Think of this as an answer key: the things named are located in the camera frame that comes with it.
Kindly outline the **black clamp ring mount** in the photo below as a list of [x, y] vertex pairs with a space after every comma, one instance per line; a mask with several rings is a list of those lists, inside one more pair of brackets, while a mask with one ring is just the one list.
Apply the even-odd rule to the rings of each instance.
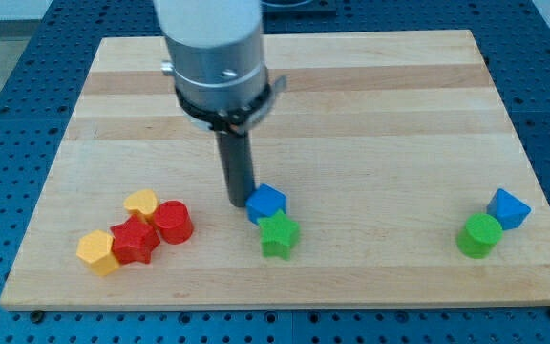
[[176, 88], [178, 104], [191, 123], [201, 130], [243, 136], [257, 126], [274, 107], [277, 96], [286, 89], [286, 76], [266, 84], [248, 104], [232, 110], [207, 110], [189, 102]]

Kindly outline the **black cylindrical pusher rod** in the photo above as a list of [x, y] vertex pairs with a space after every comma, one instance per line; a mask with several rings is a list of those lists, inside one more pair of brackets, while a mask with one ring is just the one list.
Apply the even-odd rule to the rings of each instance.
[[216, 141], [228, 199], [235, 207], [245, 207], [255, 190], [250, 137], [217, 133]]

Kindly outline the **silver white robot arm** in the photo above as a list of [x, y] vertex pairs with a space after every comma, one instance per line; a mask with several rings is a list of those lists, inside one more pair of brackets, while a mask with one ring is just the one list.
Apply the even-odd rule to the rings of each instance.
[[250, 131], [272, 109], [286, 79], [271, 81], [264, 58], [262, 5], [240, 0], [155, 0], [183, 113], [214, 132], [230, 203], [255, 190]]

